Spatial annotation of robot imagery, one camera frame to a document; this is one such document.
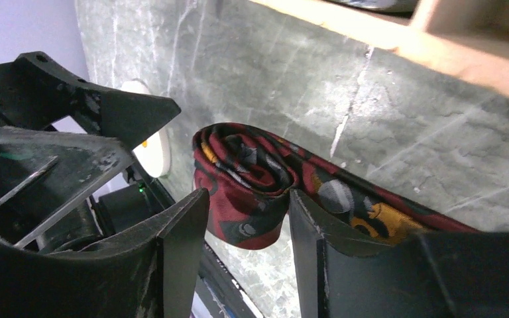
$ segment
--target white wall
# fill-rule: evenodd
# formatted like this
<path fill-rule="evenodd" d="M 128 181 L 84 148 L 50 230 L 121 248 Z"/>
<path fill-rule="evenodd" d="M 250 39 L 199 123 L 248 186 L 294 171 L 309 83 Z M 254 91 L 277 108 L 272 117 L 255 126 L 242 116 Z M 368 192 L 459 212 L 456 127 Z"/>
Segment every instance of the white wall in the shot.
<path fill-rule="evenodd" d="M 0 0 L 0 63 L 32 51 L 44 51 L 88 79 L 72 0 Z"/>

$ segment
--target black plastic part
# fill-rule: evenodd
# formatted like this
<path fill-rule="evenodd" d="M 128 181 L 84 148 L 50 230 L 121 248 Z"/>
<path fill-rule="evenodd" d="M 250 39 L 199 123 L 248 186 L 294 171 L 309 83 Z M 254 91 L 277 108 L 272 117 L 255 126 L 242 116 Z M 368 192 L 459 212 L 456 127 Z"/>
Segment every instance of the black plastic part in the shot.
<path fill-rule="evenodd" d="M 133 149 L 179 113 L 170 98 L 88 83 L 43 52 L 0 64 L 0 126 L 41 131 L 71 115 L 89 134 Z"/>
<path fill-rule="evenodd" d="M 99 224 L 95 211 L 91 210 L 90 205 L 91 203 L 85 200 L 38 237 L 36 242 L 40 247 L 39 253 L 79 250 L 107 237 L 103 234 L 103 225 Z"/>
<path fill-rule="evenodd" d="M 226 318 L 226 316 L 223 314 L 224 310 L 221 308 L 222 303 L 212 294 L 206 282 L 199 276 L 196 279 L 195 291 L 198 294 L 198 297 L 202 300 L 202 303 L 205 305 L 206 309 L 209 311 L 209 314 L 212 318 Z"/>
<path fill-rule="evenodd" d="M 207 205 L 197 190 L 81 252 L 0 244 L 0 317 L 188 318 Z"/>
<path fill-rule="evenodd" d="M 129 167 L 129 169 L 133 171 L 136 179 L 140 180 L 139 183 L 151 191 L 150 194 L 157 200 L 158 204 L 160 204 L 163 209 L 167 209 L 171 205 L 175 204 L 174 199 L 162 185 L 161 181 L 157 178 L 150 177 L 139 162 L 135 162 L 131 167 Z"/>
<path fill-rule="evenodd" d="M 214 296 L 234 316 L 256 318 L 253 311 L 243 301 L 239 284 L 206 242 L 203 244 L 199 276 L 211 288 Z"/>
<path fill-rule="evenodd" d="M 303 318 L 509 317 L 509 233 L 417 233 L 374 244 L 293 191 Z"/>
<path fill-rule="evenodd" d="M 49 173 L 6 202 L 8 213 L 0 208 L 0 227 L 10 229 L 4 232 L 22 237 L 33 226 L 18 224 L 39 224 L 59 209 L 75 209 L 133 160 L 113 138 L 0 127 L 0 197 L 53 156 L 58 163 Z"/>
<path fill-rule="evenodd" d="M 124 231 L 164 210 L 152 196 L 150 188 L 140 184 L 101 196 L 97 206 L 104 215 L 109 216 L 114 233 Z"/>

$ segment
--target wooden shelf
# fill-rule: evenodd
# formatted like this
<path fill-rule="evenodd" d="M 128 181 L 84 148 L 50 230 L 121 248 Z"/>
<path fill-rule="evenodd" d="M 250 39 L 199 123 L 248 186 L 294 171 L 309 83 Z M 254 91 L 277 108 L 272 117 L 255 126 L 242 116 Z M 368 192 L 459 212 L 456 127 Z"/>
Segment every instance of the wooden shelf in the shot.
<path fill-rule="evenodd" d="M 509 0 L 421 0 L 411 19 L 321 0 L 251 1 L 509 97 Z"/>

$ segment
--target yellow pattern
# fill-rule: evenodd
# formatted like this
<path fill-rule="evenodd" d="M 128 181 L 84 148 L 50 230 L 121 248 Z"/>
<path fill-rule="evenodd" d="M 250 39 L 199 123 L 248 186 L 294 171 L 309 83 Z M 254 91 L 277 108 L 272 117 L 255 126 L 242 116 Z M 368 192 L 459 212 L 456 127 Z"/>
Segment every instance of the yellow pattern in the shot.
<path fill-rule="evenodd" d="M 217 157 L 213 153 L 212 149 L 205 143 L 201 143 L 200 146 L 202 147 L 203 154 L 205 154 L 206 158 L 212 163 L 217 162 Z"/>
<path fill-rule="evenodd" d="M 385 241 L 389 244 L 398 244 L 411 232 L 425 229 L 408 215 L 385 203 L 374 204 L 368 214 L 371 219 L 378 219 L 385 224 L 389 232 L 389 238 Z"/>
<path fill-rule="evenodd" d="M 323 182 L 315 174 L 312 174 L 310 178 L 311 178 L 311 183 L 313 184 L 313 188 L 315 189 L 315 192 L 317 193 L 317 191 L 319 191 L 319 189 L 323 185 Z"/>
<path fill-rule="evenodd" d="M 368 230 L 368 232 L 370 233 L 370 236 L 373 237 L 374 239 L 379 239 L 379 234 L 377 233 L 376 229 L 374 229 L 371 225 L 369 225 L 366 220 L 364 219 L 360 219 L 359 217 L 353 217 L 351 220 L 350 220 L 350 226 L 353 227 L 353 228 L 356 228 L 356 226 L 358 225 L 361 225 L 363 227 L 366 228 L 366 230 Z"/>

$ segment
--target white vein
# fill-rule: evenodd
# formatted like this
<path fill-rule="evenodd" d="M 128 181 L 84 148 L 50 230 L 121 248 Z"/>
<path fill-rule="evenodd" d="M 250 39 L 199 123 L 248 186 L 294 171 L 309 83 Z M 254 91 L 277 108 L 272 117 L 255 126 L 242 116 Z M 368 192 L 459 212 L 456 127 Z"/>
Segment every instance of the white vein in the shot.
<path fill-rule="evenodd" d="M 374 54 L 374 47 L 368 46 L 367 47 L 368 52 L 366 53 L 366 63 L 364 64 L 364 67 L 358 74 L 358 78 L 356 79 L 356 91 L 354 93 L 354 96 L 352 96 L 352 101 L 349 104 L 349 108 L 347 109 L 346 115 L 344 115 L 342 122 L 340 125 L 338 125 L 336 131 L 335 131 L 335 138 L 333 139 L 333 142 L 331 143 L 331 151 L 329 152 L 330 157 L 332 158 L 335 154 L 335 151 L 337 151 L 337 146 L 339 145 L 339 141 L 341 139 L 342 133 L 344 132 L 344 128 L 346 127 L 346 124 L 348 123 L 348 119 L 350 118 L 350 108 L 353 106 L 356 97 L 358 96 L 358 92 L 360 91 L 360 88 L 362 87 L 364 77 L 366 76 L 366 73 L 368 72 L 368 68 L 370 67 L 370 63 L 372 61 L 372 56 Z"/>
<path fill-rule="evenodd" d="M 192 11 L 192 9 L 196 8 L 197 4 L 198 4 L 197 1 L 187 0 L 186 1 L 186 9 L 184 9 L 184 13 L 182 13 L 182 15 L 178 18 L 178 22 L 176 23 L 176 30 L 174 31 L 174 38 L 172 40 L 172 57 L 170 59 L 170 69 L 169 69 L 169 73 L 168 73 L 167 88 L 166 88 L 167 95 L 169 95 L 169 96 L 170 96 L 170 88 L 172 85 L 172 75 L 174 73 L 174 66 L 176 63 L 176 48 L 178 47 L 178 33 L 180 32 L 180 26 L 182 25 L 182 22 L 184 21 L 184 19 L 186 19 L 186 17 L 190 13 L 190 11 Z"/>
<path fill-rule="evenodd" d="M 199 27 L 198 27 L 198 36 L 196 37 L 196 44 L 194 45 L 194 51 L 192 52 L 192 62 L 190 62 L 190 70 L 194 70 L 194 66 L 196 64 L 196 56 L 198 55 L 198 47 L 200 46 L 201 34 L 203 31 L 203 20 L 205 18 L 205 6 L 207 1 L 203 2 L 202 13 L 200 17 Z"/>
<path fill-rule="evenodd" d="M 399 159 L 403 154 L 406 154 L 407 152 L 409 152 L 410 150 L 414 149 L 416 146 L 424 143 L 425 141 L 427 141 L 428 139 L 432 139 L 433 137 L 437 136 L 439 133 L 442 133 L 443 131 L 445 131 L 446 129 L 448 129 L 449 127 L 452 127 L 453 125 L 456 125 L 456 124 L 463 124 L 465 123 L 465 121 L 467 121 L 467 117 L 469 116 L 469 114 L 471 114 L 472 112 L 474 111 L 473 108 L 467 110 L 465 113 L 457 116 L 455 119 L 453 119 L 452 121 L 449 121 L 448 123 L 446 123 L 445 125 L 443 125 L 442 127 L 436 129 L 435 131 L 431 132 L 430 134 L 428 134 L 427 136 L 421 138 L 419 141 L 415 142 L 413 145 L 397 152 L 396 154 L 394 154 L 391 158 L 389 158 L 389 160 L 385 161 L 383 164 L 381 164 L 381 166 L 375 168 L 374 170 L 371 170 L 369 171 L 367 174 L 366 174 L 366 178 L 371 176 L 372 174 L 378 172 L 379 170 L 381 170 L 383 167 L 387 166 L 388 164 L 390 164 L 391 162 Z"/>
<path fill-rule="evenodd" d="M 147 17 L 149 19 L 149 39 L 151 41 L 151 50 L 153 54 L 153 62 L 154 65 L 157 65 L 157 49 L 156 49 L 156 37 L 155 37 L 155 31 L 153 29 L 153 13 L 152 10 L 148 10 Z"/>
<path fill-rule="evenodd" d="M 251 121 L 251 116 L 253 115 L 253 109 L 250 108 L 249 109 L 249 113 L 247 114 L 247 123 L 249 123 Z"/>
<path fill-rule="evenodd" d="M 97 54 L 93 54 L 93 83 L 98 83 Z"/>
<path fill-rule="evenodd" d="M 501 189 L 497 189 L 497 190 L 494 190 L 494 191 L 491 191 L 491 192 L 489 192 L 489 193 L 487 193 L 487 194 L 485 194 L 485 195 L 482 195 L 482 196 L 480 196 L 480 197 L 476 197 L 476 198 L 474 198 L 474 199 L 470 199 L 470 198 L 472 198 L 472 197 L 469 197 L 469 198 L 465 199 L 465 200 L 468 200 L 468 199 L 469 199 L 468 201 L 463 202 L 464 200 L 461 200 L 461 202 L 463 202 L 463 203 L 456 204 L 456 205 L 454 205 L 454 206 L 450 207 L 450 208 L 449 208 L 448 210 L 446 210 L 446 212 L 444 212 L 444 213 L 452 212 L 453 210 L 460 209 L 460 208 L 465 207 L 465 206 L 467 206 L 467 205 L 470 205 L 470 204 L 473 204 L 473 203 L 479 202 L 480 200 L 483 200 L 483 199 L 488 199 L 489 197 L 495 196 L 495 195 L 497 195 L 497 194 L 499 194 L 499 193 L 502 193 L 502 192 L 505 192 L 505 191 L 508 191 L 508 190 L 509 190 L 509 186 L 508 186 L 508 187 L 501 188 Z"/>
<path fill-rule="evenodd" d="M 302 94 L 302 96 L 298 99 L 298 102 L 296 103 L 296 109 L 300 107 L 300 105 L 302 104 L 302 101 L 304 100 L 304 98 L 306 98 L 306 94 L 308 91 L 309 91 L 309 88 L 307 87 L 306 90 L 304 91 L 304 93 Z"/>
<path fill-rule="evenodd" d="M 116 3 L 114 3 L 114 15 L 113 15 L 113 23 L 112 29 L 114 32 L 114 58 L 112 59 L 112 68 L 110 73 L 111 87 L 116 86 L 116 76 L 115 76 L 115 68 L 116 68 L 116 59 L 118 58 L 118 14 L 116 13 Z"/>
<path fill-rule="evenodd" d="M 286 128 L 284 128 L 284 132 L 282 133 L 282 137 L 286 137 L 286 133 L 288 133 L 288 129 L 290 129 L 290 124 L 291 124 L 291 123 L 292 123 L 292 122 L 290 121 L 290 122 L 288 122 L 288 123 L 286 124 Z"/>
<path fill-rule="evenodd" d="M 280 29 L 278 32 L 276 32 L 276 36 L 274 37 L 274 40 L 272 40 L 272 44 L 270 45 L 270 50 L 268 50 L 268 55 L 272 53 L 274 50 L 274 46 L 276 46 L 276 43 L 278 42 L 278 39 L 280 38 L 280 35 L 282 34 L 282 31 L 284 30 L 284 25 L 286 25 L 286 18 L 288 16 L 284 15 L 284 18 L 282 19 L 282 23 L 280 23 Z"/>
<path fill-rule="evenodd" d="M 284 70 L 282 70 L 282 73 L 278 77 L 278 80 L 276 80 L 276 83 L 273 85 L 273 87 L 280 87 L 280 84 L 282 84 L 282 81 L 284 80 L 284 76 L 286 75 L 286 73 L 288 73 L 288 70 L 290 69 L 290 65 L 292 65 L 292 63 L 298 56 L 298 52 L 301 50 L 304 42 L 305 41 L 298 43 L 298 46 L 296 47 L 296 49 L 293 51 L 292 55 L 290 55 L 290 57 L 286 61 Z M 268 104 L 274 99 L 275 93 L 276 93 L 276 91 L 272 91 L 272 93 L 270 94 L 270 97 L 268 98 L 268 103 L 266 104 L 266 106 L 268 106 Z"/>

